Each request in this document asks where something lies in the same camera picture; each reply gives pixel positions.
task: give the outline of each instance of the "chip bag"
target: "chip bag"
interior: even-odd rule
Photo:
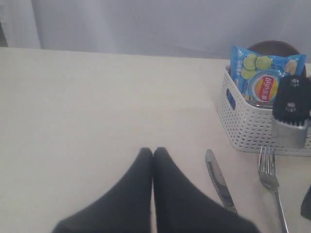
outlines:
[[[260,55],[233,47],[231,52],[231,78],[246,100],[273,102],[281,78],[301,75],[306,55],[288,57]]]

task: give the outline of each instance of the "lime image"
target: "lime image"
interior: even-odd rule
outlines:
[[[242,68],[241,76],[244,79],[251,79],[255,76],[255,74],[256,74],[256,71],[254,69],[249,70],[249,69]]]
[[[271,64],[272,64],[272,60],[268,56],[262,56],[256,59],[257,69],[261,69],[261,70],[269,69]]]
[[[252,70],[255,69],[255,61],[257,59],[257,56],[255,54],[250,54],[243,60],[243,65],[246,69]]]

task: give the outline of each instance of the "brown bowl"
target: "brown bowl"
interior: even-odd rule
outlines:
[[[277,40],[266,40],[262,42],[258,42],[251,47],[248,48],[248,50],[262,54],[262,55],[274,55],[274,56],[281,56],[281,57],[287,57],[291,55],[297,55],[300,54],[297,49],[295,49],[290,44],[287,44],[283,41],[277,41]],[[302,76],[306,77],[306,66],[304,66],[302,73]]]

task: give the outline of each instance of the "screw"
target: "screw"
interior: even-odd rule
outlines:
[[[295,112],[296,111],[296,104],[293,102],[287,103],[286,111],[291,112],[291,113]]]
[[[291,80],[291,86],[294,86],[294,87],[299,86],[299,79],[292,79]]]

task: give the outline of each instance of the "white curtain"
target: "white curtain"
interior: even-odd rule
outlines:
[[[229,58],[283,40],[311,57],[311,0],[0,0],[10,47]]]

